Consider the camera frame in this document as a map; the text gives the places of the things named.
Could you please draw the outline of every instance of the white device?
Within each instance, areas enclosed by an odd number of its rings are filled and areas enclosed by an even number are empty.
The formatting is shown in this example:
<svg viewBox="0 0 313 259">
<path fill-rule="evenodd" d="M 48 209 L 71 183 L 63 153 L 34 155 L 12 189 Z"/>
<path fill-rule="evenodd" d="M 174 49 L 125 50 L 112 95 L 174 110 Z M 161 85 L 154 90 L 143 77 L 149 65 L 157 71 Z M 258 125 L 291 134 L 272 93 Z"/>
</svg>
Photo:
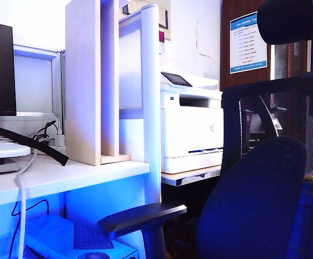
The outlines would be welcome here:
<svg viewBox="0 0 313 259">
<path fill-rule="evenodd" d="M 17 143 L 0 141 L 0 159 L 4 159 L 4 163 L 0 164 L 0 173 L 19 170 L 18 163 L 10 158 L 29 155 L 30 153 L 31 149 L 29 147 Z"/>
<path fill-rule="evenodd" d="M 222 92 L 215 88 L 215 79 L 162 72 L 162 172 L 175 174 L 221 165 Z"/>
</svg>

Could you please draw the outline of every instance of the keyboard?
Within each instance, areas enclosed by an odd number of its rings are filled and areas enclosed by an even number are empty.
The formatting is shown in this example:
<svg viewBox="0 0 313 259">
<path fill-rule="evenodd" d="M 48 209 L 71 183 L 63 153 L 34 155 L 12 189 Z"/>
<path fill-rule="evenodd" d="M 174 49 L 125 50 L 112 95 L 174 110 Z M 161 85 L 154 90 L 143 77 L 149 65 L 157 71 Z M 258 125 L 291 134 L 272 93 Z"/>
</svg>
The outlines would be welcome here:
<svg viewBox="0 0 313 259">
<path fill-rule="evenodd" d="M 113 249 L 111 239 L 107 238 L 100 226 L 84 226 L 74 223 L 74 249 Z"/>
</svg>

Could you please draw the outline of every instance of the chair armrest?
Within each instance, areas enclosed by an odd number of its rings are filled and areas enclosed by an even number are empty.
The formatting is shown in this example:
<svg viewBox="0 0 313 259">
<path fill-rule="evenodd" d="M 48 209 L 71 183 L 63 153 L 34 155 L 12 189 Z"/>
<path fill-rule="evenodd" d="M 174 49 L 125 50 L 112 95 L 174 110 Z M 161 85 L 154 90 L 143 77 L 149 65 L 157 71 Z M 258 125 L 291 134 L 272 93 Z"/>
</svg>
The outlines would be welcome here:
<svg viewBox="0 0 313 259">
<path fill-rule="evenodd" d="M 185 205 L 171 203 L 152 203 L 123 210 L 98 221 L 110 238 L 127 235 L 155 224 L 163 224 L 166 220 L 187 212 Z"/>
</svg>

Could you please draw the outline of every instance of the cable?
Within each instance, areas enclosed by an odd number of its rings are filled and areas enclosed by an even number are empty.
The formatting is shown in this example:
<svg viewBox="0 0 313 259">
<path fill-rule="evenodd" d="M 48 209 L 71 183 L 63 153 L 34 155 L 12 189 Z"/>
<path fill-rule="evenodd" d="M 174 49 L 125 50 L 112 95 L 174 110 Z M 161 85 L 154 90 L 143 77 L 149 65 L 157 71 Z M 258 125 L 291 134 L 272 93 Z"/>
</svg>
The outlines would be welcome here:
<svg viewBox="0 0 313 259">
<path fill-rule="evenodd" d="M 21 134 L 18 134 L 16 132 L 9 131 L 9 130 L 4 129 L 4 128 L 0 128 L 0 135 L 4 136 L 6 138 L 9 138 L 9 139 L 11 139 L 11 140 L 13 140 L 19 144 L 36 148 L 36 149 L 44 152 L 45 154 L 49 155 L 50 157 L 52 157 L 54 160 L 59 162 L 62 166 L 65 166 L 66 162 L 69 159 L 69 157 L 60 153 L 59 151 L 57 151 L 57 150 L 55 150 L 55 149 L 53 149 L 47 145 L 44 145 L 35 139 L 28 138 L 28 137 L 23 136 Z"/>
<path fill-rule="evenodd" d="M 27 208 L 26 211 L 34 208 L 35 206 L 39 205 L 40 203 L 42 202 L 46 202 L 46 205 L 47 205 L 47 214 L 50 214 L 50 204 L 48 203 L 47 200 L 43 199 L 41 201 L 38 201 L 37 203 L 35 203 L 34 205 L 32 205 L 31 207 Z M 18 215 L 21 215 L 21 212 L 18 212 L 18 213 L 15 213 L 15 210 L 17 208 L 17 205 L 18 205 L 18 202 L 15 203 L 14 205 L 14 209 L 12 210 L 11 212 L 11 216 L 18 216 Z M 17 234 L 17 230 L 20 226 L 20 222 L 21 222 L 21 217 L 18 218 L 18 222 L 16 224 L 16 227 L 15 227 L 15 231 L 14 231 L 14 234 L 12 236 L 12 240 L 11 240 L 11 243 L 10 243 L 10 250 L 9 250 L 9 259 L 11 259 L 11 255 L 12 255 L 12 249 L 13 249 L 13 246 L 14 246 L 14 242 L 15 242 L 15 237 L 16 237 L 16 234 Z"/>
<path fill-rule="evenodd" d="M 55 128 L 56 128 L 57 131 L 58 131 L 58 128 L 57 128 L 57 126 L 55 125 L 55 122 L 56 122 L 55 120 L 47 122 L 43 128 L 41 128 L 41 129 L 35 131 L 34 133 L 30 134 L 28 137 L 29 137 L 29 138 L 34 137 L 35 134 L 37 134 L 37 133 L 40 132 L 40 131 L 44 131 L 44 135 L 47 135 L 47 134 L 46 134 L 47 128 L 50 127 L 50 126 L 52 126 L 52 125 L 54 125 Z"/>
<path fill-rule="evenodd" d="M 59 122 L 59 120 L 58 120 L 56 117 L 52 117 L 52 119 L 54 119 L 54 120 L 49 120 L 49 121 L 47 121 L 44 127 L 42 127 L 41 129 L 38 129 L 38 130 L 35 131 L 34 133 L 28 135 L 28 137 L 31 138 L 31 137 L 33 137 L 35 134 L 37 134 L 37 133 L 39 133 L 40 131 L 43 131 L 43 130 L 45 130 L 45 133 L 46 133 L 46 129 L 47 129 L 48 127 L 52 126 L 52 125 L 56 128 L 56 130 L 57 130 L 57 135 L 61 135 L 61 128 L 60 128 L 60 122 Z"/>
<path fill-rule="evenodd" d="M 26 230 L 26 191 L 22 179 L 22 175 L 26 172 L 26 170 L 31 166 L 31 164 L 34 162 L 37 151 L 35 149 L 32 150 L 34 155 L 32 159 L 23 167 L 21 170 L 19 170 L 16 174 L 16 179 L 20 187 L 21 192 L 21 213 L 20 213 L 20 239 L 19 239 L 19 249 L 18 249 L 18 259 L 23 259 L 23 250 L 24 250 L 24 239 L 25 239 L 25 230 Z"/>
</svg>

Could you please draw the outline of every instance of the computer mouse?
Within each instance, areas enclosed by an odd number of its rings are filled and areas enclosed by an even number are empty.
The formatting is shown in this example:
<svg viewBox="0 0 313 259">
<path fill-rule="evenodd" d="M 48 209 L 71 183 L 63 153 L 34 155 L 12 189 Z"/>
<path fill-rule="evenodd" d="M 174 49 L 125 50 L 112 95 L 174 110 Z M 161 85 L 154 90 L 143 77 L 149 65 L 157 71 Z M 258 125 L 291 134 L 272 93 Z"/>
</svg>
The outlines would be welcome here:
<svg viewBox="0 0 313 259">
<path fill-rule="evenodd" d="M 78 259 L 109 259 L 109 255 L 103 252 L 92 252 L 80 255 Z"/>
</svg>

